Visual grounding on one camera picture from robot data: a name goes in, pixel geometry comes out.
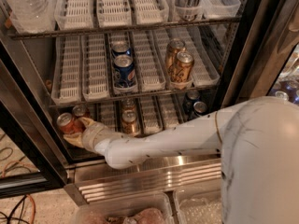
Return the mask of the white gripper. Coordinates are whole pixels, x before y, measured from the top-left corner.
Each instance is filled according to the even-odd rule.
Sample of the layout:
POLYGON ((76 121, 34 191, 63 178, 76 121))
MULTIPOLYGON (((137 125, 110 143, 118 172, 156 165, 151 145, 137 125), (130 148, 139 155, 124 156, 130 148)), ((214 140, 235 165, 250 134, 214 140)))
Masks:
POLYGON ((64 135, 64 140, 75 147, 85 148, 94 152, 94 147, 99 142, 109 138, 114 133, 103 123, 95 122, 91 118, 80 117, 78 120, 86 128, 85 131, 83 133, 64 135))

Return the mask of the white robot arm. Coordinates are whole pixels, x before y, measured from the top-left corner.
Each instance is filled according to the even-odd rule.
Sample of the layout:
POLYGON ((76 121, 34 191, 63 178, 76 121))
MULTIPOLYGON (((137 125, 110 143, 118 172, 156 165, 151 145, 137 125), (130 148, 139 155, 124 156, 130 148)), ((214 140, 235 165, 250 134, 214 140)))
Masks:
POLYGON ((157 157, 221 155, 223 224, 299 224, 299 106, 263 96, 145 138, 82 119, 70 144, 114 169, 157 157))

